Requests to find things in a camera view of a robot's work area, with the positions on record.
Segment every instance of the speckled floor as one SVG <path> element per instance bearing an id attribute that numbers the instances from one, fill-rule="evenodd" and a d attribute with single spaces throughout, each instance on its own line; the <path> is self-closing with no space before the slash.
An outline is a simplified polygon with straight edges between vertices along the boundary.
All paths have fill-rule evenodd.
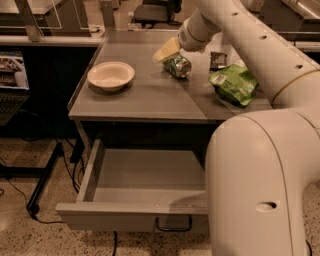
<path id="1" fill-rule="evenodd" d="M 63 141 L 67 163 L 72 153 Z M 46 165 L 55 141 L 26 142 L 22 139 L 0 138 L 0 161 L 7 166 Z M 12 178 L 11 184 L 25 193 L 29 200 L 36 186 L 35 178 Z M 66 224 L 41 224 L 31 219 L 23 195 L 5 178 L 0 179 L 0 255 L 104 255 L 114 249 L 112 232 L 73 231 Z M 37 217 L 41 221 L 60 221 L 55 211 L 59 202 L 75 202 L 76 192 L 62 157 L 53 169 L 39 202 Z M 210 253 L 206 235 L 118 233 L 117 256 L 124 255 L 201 255 Z"/>

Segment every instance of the chair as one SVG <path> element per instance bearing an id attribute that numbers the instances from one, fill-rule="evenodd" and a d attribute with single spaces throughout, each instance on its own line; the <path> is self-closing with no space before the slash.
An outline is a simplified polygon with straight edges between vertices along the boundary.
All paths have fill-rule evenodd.
<path id="1" fill-rule="evenodd" d="M 182 0 L 143 0 L 134 11 L 135 22 L 141 23 L 142 27 L 156 23 L 168 23 L 171 25 L 181 25 L 175 22 L 175 14 L 181 11 Z"/>

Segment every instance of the chip bag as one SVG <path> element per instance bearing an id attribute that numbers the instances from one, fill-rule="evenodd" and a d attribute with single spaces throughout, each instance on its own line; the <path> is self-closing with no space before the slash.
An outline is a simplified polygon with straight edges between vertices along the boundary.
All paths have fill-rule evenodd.
<path id="1" fill-rule="evenodd" d="M 242 60 L 210 75 L 209 81 L 220 99 L 240 108 L 249 105 L 253 91 L 258 86 L 257 80 Z"/>

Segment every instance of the black stand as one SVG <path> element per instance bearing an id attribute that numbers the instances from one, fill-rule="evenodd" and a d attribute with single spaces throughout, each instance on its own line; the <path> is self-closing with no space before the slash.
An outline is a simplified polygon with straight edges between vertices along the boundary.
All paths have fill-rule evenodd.
<path id="1" fill-rule="evenodd" d="M 8 167 L 0 165 L 0 175 L 6 178 L 12 177 L 29 177 L 29 178 L 40 178 L 33 194 L 27 204 L 27 210 L 31 216 L 34 216 L 39 212 L 39 205 L 37 204 L 41 195 L 42 189 L 44 188 L 46 181 L 50 177 L 51 171 L 54 164 L 59 156 L 63 154 L 62 143 L 58 142 L 55 146 L 50 159 L 46 167 Z"/>

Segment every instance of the tabletop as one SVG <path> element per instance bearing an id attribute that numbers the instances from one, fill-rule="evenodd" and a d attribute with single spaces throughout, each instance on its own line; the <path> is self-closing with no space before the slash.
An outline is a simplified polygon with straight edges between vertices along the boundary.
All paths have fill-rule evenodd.
<path id="1" fill-rule="evenodd" d="M 208 81 L 210 51 L 227 53 L 228 64 L 239 59 L 222 34 L 215 36 L 203 53 L 181 51 L 192 63 L 192 71 L 186 79 L 177 79 L 162 64 L 154 64 L 153 54 L 176 35 L 177 31 L 112 31 L 93 65 L 107 61 L 128 63 L 135 70 L 134 79 L 117 93 L 105 92 L 85 79 L 70 109 L 70 118 L 79 121 L 214 123 L 244 112 L 271 109 L 259 91 L 246 109 L 218 99 Z"/>

